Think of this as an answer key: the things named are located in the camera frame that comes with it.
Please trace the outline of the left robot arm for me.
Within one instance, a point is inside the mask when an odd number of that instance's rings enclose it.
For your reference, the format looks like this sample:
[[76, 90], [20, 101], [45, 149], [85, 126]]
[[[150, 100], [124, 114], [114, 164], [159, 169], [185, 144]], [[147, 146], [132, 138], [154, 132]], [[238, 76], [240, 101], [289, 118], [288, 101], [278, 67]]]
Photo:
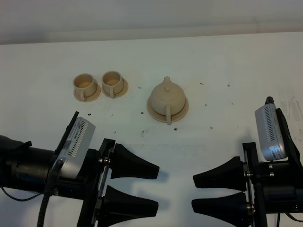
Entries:
[[60, 176], [64, 160], [57, 153], [32, 147], [31, 142], [0, 138], [0, 186], [42, 195], [38, 226], [44, 225], [53, 195], [82, 200], [77, 225], [109, 227], [137, 218], [154, 217], [158, 202], [132, 196], [106, 184], [108, 177], [156, 179], [159, 167], [136, 156], [123, 145], [104, 139], [99, 150], [89, 149], [79, 175]]

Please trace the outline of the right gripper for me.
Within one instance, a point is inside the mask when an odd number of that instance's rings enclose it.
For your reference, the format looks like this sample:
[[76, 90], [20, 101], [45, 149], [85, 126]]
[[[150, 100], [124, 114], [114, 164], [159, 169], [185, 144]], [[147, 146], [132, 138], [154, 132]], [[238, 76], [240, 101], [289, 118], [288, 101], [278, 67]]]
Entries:
[[[287, 161], [260, 162], [256, 143], [243, 143], [247, 172], [239, 156], [212, 170], [193, 176], [197, 188], [227, 188], [246, 191], [254, 207], [251, 224], [266, 227], [267, 214], [303, 212], [303, 167], [294, 145]], [[195, 213], [211, 216], [227, 223], [249, 223], [246, 194], [239, 192], [220, 198], [194, 199], [191, 202]]]

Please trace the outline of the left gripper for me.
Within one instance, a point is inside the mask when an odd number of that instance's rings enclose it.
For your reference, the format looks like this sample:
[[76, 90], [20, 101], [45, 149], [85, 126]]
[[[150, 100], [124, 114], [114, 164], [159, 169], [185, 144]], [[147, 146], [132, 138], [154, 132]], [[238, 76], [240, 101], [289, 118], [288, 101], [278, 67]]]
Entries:
[[[88, 149], [82, 167], [75, 179], [60, 177], [54, 184], [54, 192], [61, 197], [82, 200], [78, 227], [93, 227], [96, 222], [96, 204], [99, 183], [105, 164], [100, 160], [109, 157], [115, 146], [115, 140], [104, 139], [100, 149]], [[133, 177], [157, 179], [160, 168], [116, 144], [111, 155], [111, 179]], [[159, 204], [156, 201], [132, 196], [107, 186], [102, 198], [100, 225], [109, 227], [114, 224], [137, 219], [155, 217]]]

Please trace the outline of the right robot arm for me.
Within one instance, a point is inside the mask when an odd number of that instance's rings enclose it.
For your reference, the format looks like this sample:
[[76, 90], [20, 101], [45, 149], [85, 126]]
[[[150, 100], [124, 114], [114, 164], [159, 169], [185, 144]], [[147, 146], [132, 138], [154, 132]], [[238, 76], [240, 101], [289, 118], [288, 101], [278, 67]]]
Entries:
[[245, 161], [233, 157], [223, 165], [193, 176], [197, 188], [227, 188], [238, 193], [220, 198], [194, 199], [195, 213], [236, 227], [265, 227], [267, 214], [303, 211], [303, 166], [290, 143], [287, 161], [260, 162], [254, 142], [244, 143]]

